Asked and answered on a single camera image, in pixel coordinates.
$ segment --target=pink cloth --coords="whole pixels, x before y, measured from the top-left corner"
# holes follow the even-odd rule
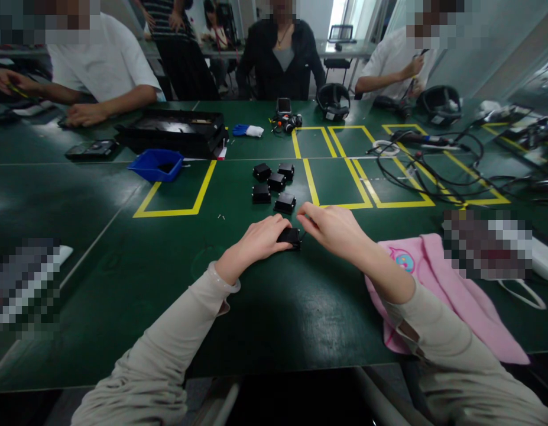
[[[529,364],[530,361],[518,342],[506,329],[489,297],[470,279],[455,271],[445,260],[441,237],[421,235],[398,241],[379,243],[390,257],[415,276],[445,305],[469,325],[475,335],[487,345],[500,361]],[[393,329],[380,297],[368,277],[365,277],[372,303],[384,319],[384,343],[396,353],[409,354],[402,337]]]

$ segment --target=headphones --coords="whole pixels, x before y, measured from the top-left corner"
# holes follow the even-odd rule
[[[428,122],[449,127],[463,117],[459,93],[451,86],[435,86],[417,98],[417,105],[427,114]]]
[[[348,106],[341,106],[341,99],[345,98]],[[323,117],[327,120],[342,121],[349,115],[351,110],[351,97],[349,91],[341,84],[329,83],[317,91],[317,104]]]

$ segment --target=power strip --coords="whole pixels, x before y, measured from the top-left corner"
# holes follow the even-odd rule
[[[548,280],[548,246],[532,238],[532,269],[543,279]]]

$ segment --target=black box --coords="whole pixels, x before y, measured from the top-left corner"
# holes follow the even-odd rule
[[[115,129],[116,141],[136,154],[167,149],[184,157],[216,159],[218,146],[228,139],[224,116],[218,112],[146,109],[133,123]]]
[[[280,173],[274,173],[268,178],[268,185],[272,191],[282,192],[286,187],[286,177]]]
[[[296,197],[293,194],[282,192],[274,204],[274,210],[280,213],[292,214],[296,206]]]
[[[278,167],[278,173],[284,175],[287,180],[293,180],[293,175],[295,171],[296,169],[293,164],[289,163],[282,163],[280,164],[280,167]]]
[[[278,243],[290,243],[293,248],[288,251],[298,251],[301,249],[301,241],[299,240],[300,230],[297,228],[286,228],[278,237]]]
[[[267,183],[260,183],[252,187],[252,204],[270,204],[272,194]]]
[[[252,174],[260,182],[263,182],[270,177],[272,174],[272,169],[270,169],[266,163],[262,163],[254,167]]]

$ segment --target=white shirt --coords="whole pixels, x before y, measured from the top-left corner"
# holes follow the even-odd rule
[[[136,86],[157,90],[157,99],[166,97],[144,56],[138,40],[117,19],[100,14],[100,29],[95,36],[101,43],[49,44],[53,83],[90,93],[98,102],[125,95]]]
[[[216,32],[213,28],[208,29],[205,25],[203,27],[203,31],[201,32],[201,35],[208,35],[210,36],[214,41],[217,41],[217,36],[219,38],[219,45],[221,49],[226,49],[228,47],[228,39],[226,38],[225,29],[223,27],[219,27],[216,29]]]
[[[411,43],[408,42],[406,28],[399,28],[390,34],[387,34],[378,44],[376,50],[370,57],[370,61],[362,70],[361,77],[379,77],[402,71],[410,64],[414,59],[414,56],[419,55],[420,53],[421,49],[415,48],[413,40]],[[437,50],[429,50],[423,57],[424,65],[418,78],[419,82],[425,87],[427,85],[429,73],[437,59]],[[400,83],[394,83],[377,91],[365,93],[362,99],[374,99],[379,95],[401,99],[410,86],[410,83],[411,79],[404,80]]]

